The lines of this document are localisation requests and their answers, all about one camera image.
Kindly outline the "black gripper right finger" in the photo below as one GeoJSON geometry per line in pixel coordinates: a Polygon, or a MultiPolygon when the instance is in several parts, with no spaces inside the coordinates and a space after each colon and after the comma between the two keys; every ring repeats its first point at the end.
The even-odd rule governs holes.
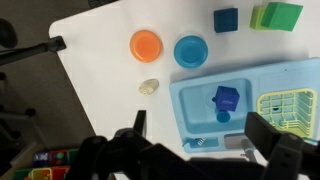
{"type": "Polygon", "coordinates": [[[282,133],[271,126],[258,113],[247,113],[244,133],[266,160],[281,160],[281,151],[277,148],[277,145],[282,133]]]}

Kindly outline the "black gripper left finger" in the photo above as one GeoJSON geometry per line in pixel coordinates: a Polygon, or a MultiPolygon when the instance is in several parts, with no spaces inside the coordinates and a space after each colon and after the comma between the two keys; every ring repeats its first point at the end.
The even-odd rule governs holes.
{"type": "Polygon", "coordinates": [[[133,129],[142,137],[145,137],[147,133],[146,117],[147,112],[145,110],[139,110],[133,126],[133,129]]]}

